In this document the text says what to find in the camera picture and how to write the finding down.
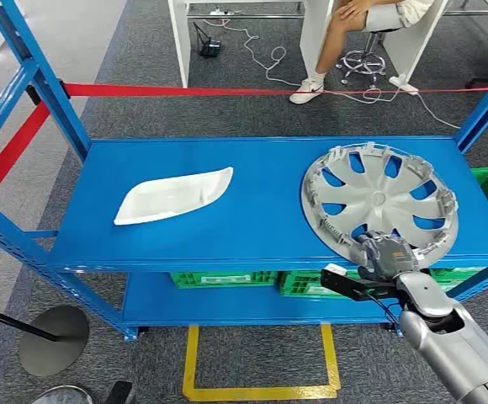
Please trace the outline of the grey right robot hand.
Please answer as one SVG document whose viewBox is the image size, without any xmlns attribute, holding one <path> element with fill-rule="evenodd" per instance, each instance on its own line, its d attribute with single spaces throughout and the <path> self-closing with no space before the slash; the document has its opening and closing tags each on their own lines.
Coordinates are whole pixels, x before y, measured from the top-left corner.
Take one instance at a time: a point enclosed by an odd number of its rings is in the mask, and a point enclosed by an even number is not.
<svg viewBox="0 0 488 404">
<path fill-rule="evenodd" d="M 408 242 L 382 231 L 367 231 L 357 237 L 349 255 L 364 280 L 391 282 L 400 274 L 420 269 Z"/>
</svg>

